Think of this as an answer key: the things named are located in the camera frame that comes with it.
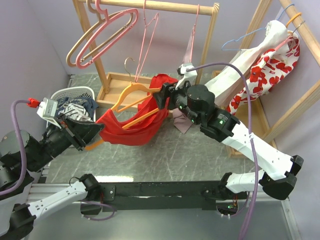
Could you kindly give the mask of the red white striped top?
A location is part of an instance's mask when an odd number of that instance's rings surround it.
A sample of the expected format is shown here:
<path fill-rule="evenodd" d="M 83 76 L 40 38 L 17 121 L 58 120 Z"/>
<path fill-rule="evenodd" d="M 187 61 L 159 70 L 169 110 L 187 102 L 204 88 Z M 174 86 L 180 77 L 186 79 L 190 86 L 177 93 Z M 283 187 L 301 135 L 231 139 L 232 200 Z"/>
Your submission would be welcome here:
<path fill-rule="evenodd" d="M 93 121 L 86 108 L 76 103 L 67 104 L 62 110 L 58 112 L 58 115 L 63 115 L 79 122 Z"/>

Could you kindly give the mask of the navy blue printed top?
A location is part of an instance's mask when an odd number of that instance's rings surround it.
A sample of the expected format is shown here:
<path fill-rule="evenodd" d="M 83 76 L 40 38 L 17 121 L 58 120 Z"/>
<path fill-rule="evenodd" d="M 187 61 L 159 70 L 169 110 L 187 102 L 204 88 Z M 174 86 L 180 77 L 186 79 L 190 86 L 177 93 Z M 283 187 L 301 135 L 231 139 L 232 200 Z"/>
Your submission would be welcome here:
<path fill-rule="evenodd" d="M 57 100 L 58 105 L 57 105 L 57 110 L 55 113 L 55 116 L 58 116 L 58 112 L 60 110 L 63 110 L 66 105 L 70 104 L 70 103 L 74 103 L 74 104 L 78 104 L 81 105 L 83 107 L 85 107 L 85 109 L 87 110 L 87 112 L 89 113 L 90 117 L 92 118 L 92 121 L 94 122 L 94 118 L 95 118 L 95 111 L 98 108 L 98 104 L 96 103 L 96 101 L 92 98 L 92 97 L 62 97 L 59 98 Z"/>

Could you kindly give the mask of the orange hanger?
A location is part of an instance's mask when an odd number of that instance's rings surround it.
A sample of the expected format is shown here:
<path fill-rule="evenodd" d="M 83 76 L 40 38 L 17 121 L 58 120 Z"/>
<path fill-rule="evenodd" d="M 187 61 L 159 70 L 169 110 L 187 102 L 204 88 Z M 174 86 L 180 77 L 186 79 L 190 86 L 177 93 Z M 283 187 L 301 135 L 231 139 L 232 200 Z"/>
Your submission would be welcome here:
<path fill-rule="evenodd" d="M 153 95 L 153 93 L 157 93 L 159 92 L 161 89 L 160 88 L 148 88 L 145 85 L 143 85 L 142 83 L 138 83 L 138 82 L 130 82 L 130 84 L 121 92 L 121 94 L 119 95 L 119 98 L 117 100 L 117 102 L 110 108 L 113 112 L 123 112 L 124 110 L 127 110 L 135 105 L 137 105 L 140 102 L 143 102 L 144 100 L 151 98 Z M 140 98 L 139 100 L 136 100 L 130 104 L 127 104 L 126 106 L 123 106 L 121 109 L 119 109 L 119 107 L 122 105 L 123 101 L 126 99 L 126 97 L 131 94 L 132 92 L 135 91 L 142 91 L 147 93 L 146 96 Z M 123 129 L 128 129 L 129 127 L 131 127 L 132 125 L 144 120 L 145 118 L 151 116 L 152 114 L 155 114 L 159 111 L 158 108 L 146 113 L 145 115 L 139 117 L 136 120 L 133 120 L 131 122 L 129 122 L 128 124 L 124 125 L 122 128 Z"/>

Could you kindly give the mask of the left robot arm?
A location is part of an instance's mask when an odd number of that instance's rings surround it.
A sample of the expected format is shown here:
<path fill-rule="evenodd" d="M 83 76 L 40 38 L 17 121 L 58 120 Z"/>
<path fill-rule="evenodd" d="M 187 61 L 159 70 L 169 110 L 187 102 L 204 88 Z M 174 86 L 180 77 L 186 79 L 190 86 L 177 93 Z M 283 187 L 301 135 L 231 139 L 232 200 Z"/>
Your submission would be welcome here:
<path fill-rule="evenodd" d="M 99 182 L 91 173 L 79 177 L 66 189 L 36 203 L 19 203 L 37 173 L 70 146 L 82 151 L 104 128 L 102 123 L 72 120 L 60 116 L 57 126 L 49 126 L 38 141 L 27 131 L 15 131 L 0 142 L 0 238 L 21 240 L 45 217 L 77 201 L 101 197 Z"/>

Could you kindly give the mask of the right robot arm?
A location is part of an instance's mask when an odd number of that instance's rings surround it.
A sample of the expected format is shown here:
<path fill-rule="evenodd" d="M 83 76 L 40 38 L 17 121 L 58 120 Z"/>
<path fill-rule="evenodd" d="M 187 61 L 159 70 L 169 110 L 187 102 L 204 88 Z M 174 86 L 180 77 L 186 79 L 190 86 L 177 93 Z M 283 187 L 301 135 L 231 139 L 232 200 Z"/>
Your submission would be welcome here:
<path fill-rule="evenodd" d="M 213 190 L 216 199 L 231 199 L 257 188 L 274 199 L 285 200 L 293 191 L 303 158 L 287 155 L 250 133 L 237 117 L 215 105 L 215 95 L 206 86 L 186 82 L 182 88 L 176 88 L 174 83 L 164 83 L 153 97 L 160 110 L 178 109 L 199 125 L 207 137 L 237 150 L 252 162 L 257 161 L 258 173 L 225 173 Z"/>

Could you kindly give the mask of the mauve pink top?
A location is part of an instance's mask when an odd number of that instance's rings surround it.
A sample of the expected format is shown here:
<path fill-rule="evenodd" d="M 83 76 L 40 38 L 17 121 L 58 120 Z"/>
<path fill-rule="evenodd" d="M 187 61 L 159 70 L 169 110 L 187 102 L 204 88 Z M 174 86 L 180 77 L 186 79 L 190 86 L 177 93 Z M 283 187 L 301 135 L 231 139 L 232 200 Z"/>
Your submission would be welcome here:
<path fill-rule="evenodd" d="M 192 64 L 192 56 L 193 56 L 195 33 L 196 33 L 196 25 L 192 27 L 188 45 L 187 45 L 184 57 L 182 59 L 181 66 L 183 69 L 189 69 L 194 67 Z M 178 87 L 180 87 L 181 90 L 184 90 L 186 92 L 187 87 L 190 87 L 191 84 L 195 83 L 196 76 L 197 76 L 196 73 L 186 72 L 186 75 L 183 75 L 183 77 L 178 81 L 177 83 Z M 185 134 L 193 123 L 180 110 L 181 108 L 178 107 L 172 111 L 173 124 L 182 134 Z"/>

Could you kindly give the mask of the orange hanger hook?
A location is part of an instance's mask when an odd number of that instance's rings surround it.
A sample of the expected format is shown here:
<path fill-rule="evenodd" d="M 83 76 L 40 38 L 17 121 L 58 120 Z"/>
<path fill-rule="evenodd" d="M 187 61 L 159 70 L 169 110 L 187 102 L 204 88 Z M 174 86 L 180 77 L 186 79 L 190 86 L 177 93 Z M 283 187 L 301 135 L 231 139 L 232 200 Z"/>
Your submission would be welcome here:
<path fill-rule="evenodd" d="M 288 28 L 288 26 L 297 18 L 297 17 L 299 17 L 299 16 L 301 16 L 302 15 L 302 13 L 301 12 L 298 12 L 298 13 L 296 13 L 293 17 L 291 17 L 290 18 L 290 20 L 286 23 L 286 28 Z"/>

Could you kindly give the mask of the white perforated plastic basket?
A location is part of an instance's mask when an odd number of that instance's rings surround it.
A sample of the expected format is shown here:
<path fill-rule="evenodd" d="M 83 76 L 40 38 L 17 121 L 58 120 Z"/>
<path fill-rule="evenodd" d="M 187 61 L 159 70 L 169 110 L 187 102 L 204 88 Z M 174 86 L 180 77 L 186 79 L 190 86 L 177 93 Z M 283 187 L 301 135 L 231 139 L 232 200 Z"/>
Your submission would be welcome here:
<path fill-rule="evenodd" d="M 94 91 L 87 86 L 77 86 L 77 87 L 70 87 L 64 88 L 61 90 L 56 91 L 50 99 L 57 101 L 60 98 L 70 97 L 70 98 L 78 98 L 78 97 L 89 97 L 95 100 Z M 96 111 L 94 113 L 94 120 L 96 121 Z"/>

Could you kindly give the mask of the wooden clothes rack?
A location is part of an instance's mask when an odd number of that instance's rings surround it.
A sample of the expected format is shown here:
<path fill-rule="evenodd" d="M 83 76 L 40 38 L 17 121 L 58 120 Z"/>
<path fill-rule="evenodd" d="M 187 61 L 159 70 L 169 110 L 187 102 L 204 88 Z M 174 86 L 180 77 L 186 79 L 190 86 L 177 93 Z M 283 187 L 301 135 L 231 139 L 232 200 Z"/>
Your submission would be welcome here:
<path fill-rule="evenodd" d="M 83 35 L 67 54 L 66 63 L 70 67 L 78 67 L 80 69 L 84 69 L 91 64 L 95 65 L 102 84 L 96 98 L 96 102 L 101 108 L 111 108 L 118 100 L 121 91 L 124 90 L 130 82 L 128 74 L 116 72 L 106 73 L 101 56 L 136 24 L 139 17 L 138 9 L 209 16 L 210 22 L 200 61 L 201 64 L 205 63 L 220 8 L 219 3 L 216 2 L 213 6 L 197 6 L 154 0 L 102 0 L 98 3 L 124 7 L 125 9 L 108 14 L 107 9 L 101 9 L 100 7 L 93 8 L 91 5 L 92 1 L 90 0 L 73 1 L 75 11 L 83 30 Z M 116 31 L 105 42 L 97 45 L 95 39 L 98 34 L 103 31 L 108 24 L 126 13 L 130 14 L 130 19 L 127 24 Z"/>
<path fill-rule="evenodd" d="M 253 102 L 253 131 L 272 146 L 306 160 L 320 156 L 320 2 L 280 0 L 281 20 L 298 12 L 301 57 L 298 66 L 269 95 Z"/>

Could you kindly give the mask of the white garment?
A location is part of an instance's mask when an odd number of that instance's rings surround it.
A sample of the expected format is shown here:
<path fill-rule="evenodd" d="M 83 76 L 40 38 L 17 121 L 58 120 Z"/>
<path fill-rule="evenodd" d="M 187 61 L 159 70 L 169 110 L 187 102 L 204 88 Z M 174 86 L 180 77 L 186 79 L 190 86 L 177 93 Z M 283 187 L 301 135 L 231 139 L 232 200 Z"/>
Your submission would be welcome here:
<path fill-rule="evenodd" d="M 271 20 L 266 25 L 265 38 L 256 47 L 241 49 L 230 64 L 246 74 L 256 59 L 269 49 L 277 47 L 288 37 L 287 27 L 278 20 Z M 205 86 L 215 95 L 215 104 L 226 108 L 232 98 L 244 88 L 244 82 L 238 72 L 226 66 L 216 77 L 208 81 Z"/>

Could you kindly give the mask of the black base bar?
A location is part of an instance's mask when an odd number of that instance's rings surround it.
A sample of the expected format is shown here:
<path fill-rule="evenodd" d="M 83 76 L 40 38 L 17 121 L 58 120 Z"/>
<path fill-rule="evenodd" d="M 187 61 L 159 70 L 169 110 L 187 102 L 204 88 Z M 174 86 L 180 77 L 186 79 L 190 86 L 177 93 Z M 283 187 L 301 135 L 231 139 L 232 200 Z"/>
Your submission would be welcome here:
<path fill-rule="evenodd" d="M 101 182 L 103 203 L 116 210 L 215 210 L 216 201 L 244 200 L 219 181 Z"/>

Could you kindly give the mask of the red floral white dress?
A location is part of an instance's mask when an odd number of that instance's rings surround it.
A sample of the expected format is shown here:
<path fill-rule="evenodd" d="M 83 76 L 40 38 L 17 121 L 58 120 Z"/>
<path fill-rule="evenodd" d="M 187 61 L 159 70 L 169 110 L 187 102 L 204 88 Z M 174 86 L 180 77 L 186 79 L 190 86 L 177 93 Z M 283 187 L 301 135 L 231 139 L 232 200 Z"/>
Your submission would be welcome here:
<path fill-rule="evenodd" d="M 290 36 L 282 47 L 271 48 L 263 53 L 250 69 L 250 76 L 246 80 L 249 95 L 243 88 L 229 102 L 226 110 L 235 115 L 238 108 L 260 96 L 270 93 L 296 67 L 300 57 L 300 40 L 294 34 Z"/>

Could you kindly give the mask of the aluminium rail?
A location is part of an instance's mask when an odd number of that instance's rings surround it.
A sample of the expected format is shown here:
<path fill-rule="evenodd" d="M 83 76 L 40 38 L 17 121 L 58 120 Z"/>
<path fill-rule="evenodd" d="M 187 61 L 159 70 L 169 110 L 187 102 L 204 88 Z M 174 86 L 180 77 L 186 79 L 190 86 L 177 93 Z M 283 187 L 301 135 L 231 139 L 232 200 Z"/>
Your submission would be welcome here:
<path fill-rule="evenodd" d="M 255 164 L 255 170 L 252 173 L 257 174 L 258 171 L 260 171 L 260 167 L 258 166 L 258 162 L 254 161 Z M 95 176 L 93 175 L 96 180 L 100 183 L 120 183 L 120 182 L 138 182 L 138 181 L 133 181 L 132 178 L 127 177 L 127 176 Z M 52 183 L 44 183 L 44 184 L 38 184 L 35 187 L 32 187 L 30 189 L 30 191 L 33 194 L 37 195 L 37 198 L 34 199 L 31 204 L 36 203 L 37 201 L 40 201 L 42 199 L 45 199 L 47 197 L 50 197 L 53 194 L 56 194 L 58 192 L 61 192 L 63 190 L 65 190 L 67 187 L 69 187 L 71 184 L 75 183 L 77 181 L 79 177 L 72 177 L 70 182 L 68 184 L 58 184 L 58 185 L 54 185 Z M 168 181 L 149 181 L 149 182 L 168 182 Z M 218 202 L 222 202 L 223 206 L 220 209 L 220 213 L 225 216 L 225 217 L 235 217 L 237 216 L 242 210 L 246 211 L 246 215 L 244 218 L 244 222 L 242 224 L 241 227 L 241 231 L 239 234 L 239 238 L 243 239 L 244 236 L 246 235 L 246 232 L 249 228 L 249 223 L 251 221 L 252 215 L 253 215 L 253 211 L 255 208 L 255 204 L 256 204 L 256 200 L 257 200 L 257 195 L 258 193 L 261 191 L 258 191 L 257 188 L 254 189 L 253 192 L 246 192 L 247 193 L 247 198 L 246 199 L 242 199 L 242 201 L 244 202 L 242 208 L 240 208 L 238 206 L 238 201 L 240 199 L 236 199 L 236 200 L 232 200 L 232 201 L 216 201 L 216 208 L 213 211 L 216 211 L 218 209 L 217 203 Z M 90 206 L 90 205 L 94 205 L 94 206 L 99 206 L 100 208 L 104 209 L 104 208 L 108 208 L 112 214 L 114 214 L 117 209 L 115 209 L 113 206 L 111 206 L 110 204 L 105 204 L 103 203 L 103 192 L 101 189 L 101 196 L 99 199 L 96 200 L 80 200 L 80 201 L 75 201 L 75 202 L 81 202 L 83 203 L 85 206 Z"/>

